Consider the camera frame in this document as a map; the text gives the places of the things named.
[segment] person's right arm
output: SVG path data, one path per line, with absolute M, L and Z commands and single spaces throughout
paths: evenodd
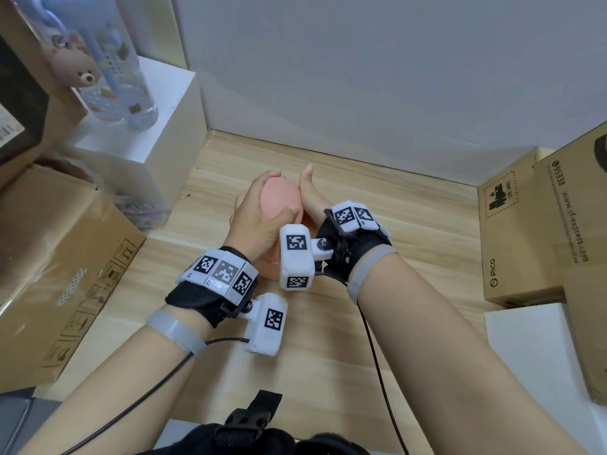
M 332 204 L 313 187 L 311 168 L 300 188 L 306 211 L 322 222 Z M 585 454 L 474 327 L 398 254 L 372 268 L 358 305 L 437 455 Z

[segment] hand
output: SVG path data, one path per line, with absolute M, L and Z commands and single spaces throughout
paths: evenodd
M 279 177 L 280 171 L 268 171 L 257 177 L 246 193 L 236 198 L 234 214 L 230 218 L 230 231 L 224 246 L 242 252 L 255 263 L 268 252 L 278 239 L 280 228 L 293 223 L 298 208 L 285 207 L 271 220 L 264 220 L 261 207 L 262 188 L 269 178 Z
M 321 195 L 312 184 L 313 172 L 314 166 L 308 164 L 308 167 L 306 167 L 299 176 L 299 190 L 302 194 L 303 208 L 308 215 L 312 217 L 312 220 L 314 220 L 318 226 L 321 226 L 327 218 L 325 209 L 330 209 L 334 204 Z

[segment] brown cardboard box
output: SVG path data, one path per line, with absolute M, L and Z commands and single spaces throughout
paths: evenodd
M 563 272 L 573 340 L 593 400 L 607 405 L 607 123 L 535 166 L 547 238 Z
M 52 76 L 40 43 L 10 0 L 0 0 L 0 57 L 0 105 L 23 128 L 14 139 L 0 141 L 0 150 L 10 149 L 10 156 L 0 162 L 2 187 L 43 150 L 66 137 L 86 110 L 73 90 Z M 22 68 L 22 73 L 15 76 L 15 67 Z M 9 99 L 11 91 L 18 94 L 18 88 L 26 97 Z M 31 118 L 34 111 L 39 115 Z
M 27 169 L 0 195 L 0 392 L 53 382 L 144 241 L 94 184 Z
M 478 188 L 485 298 L 504 306 L 563 301 L 559 270 L 536 218 L 537 147 Z

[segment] forearm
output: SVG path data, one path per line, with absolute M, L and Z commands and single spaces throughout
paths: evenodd
M 584 453 L 397 254 L 371 270 L 358 300 L 437 455 Z
M 164 306 L 201 338 L 210 324 L 193 310 Z M 70 394 L 21 455 L 59 455 L 94 433 L 154 387 L 186 352 L 156 330 L 143 326 Z M 124 455 L 154 446 L 193 369 L 190 359 L 171 380 L 76 453 Z

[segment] screw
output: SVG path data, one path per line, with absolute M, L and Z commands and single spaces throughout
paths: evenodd
M 326 238 L 318 240 L 318 248 L 322 251 L 326 251 L 329 248 L 329 241 Z

